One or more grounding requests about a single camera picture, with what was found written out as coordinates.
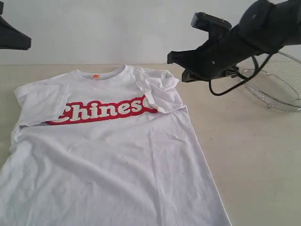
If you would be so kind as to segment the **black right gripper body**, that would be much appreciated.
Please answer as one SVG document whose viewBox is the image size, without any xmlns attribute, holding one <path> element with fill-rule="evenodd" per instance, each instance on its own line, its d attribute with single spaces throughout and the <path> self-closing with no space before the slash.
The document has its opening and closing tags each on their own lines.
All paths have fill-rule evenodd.
<svg viewBox="0 0 301 226">
<path fill-rule="evenodd" d="M 229 30 L 219 39 L 208 39 L 197 49 L 200 67 L 188 69 L 202 71 L 207 81 L 226 77 L 226 71 L 240 62 L 240 36 L 236 30 Z"/>
</svg>

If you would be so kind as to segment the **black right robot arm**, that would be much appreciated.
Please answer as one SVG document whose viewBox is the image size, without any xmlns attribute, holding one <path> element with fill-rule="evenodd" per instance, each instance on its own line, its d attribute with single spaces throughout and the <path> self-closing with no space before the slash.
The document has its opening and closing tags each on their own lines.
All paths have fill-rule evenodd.
<svg viewBox="0 0 301 226">
<path fill-rule="evenodd" d="M 183 82 L 210 81 L 235 76 L 237 64 L 261 54 L 301 43 L 301 2 L 273 4 L 258 0 L 242 15 L 236 26 L 204 12 L 195 13 L 191 26 L 206 31 L 209 39 L 195 50 L 171 51 L 168 64 L 185 70 Z"/>
</svg>

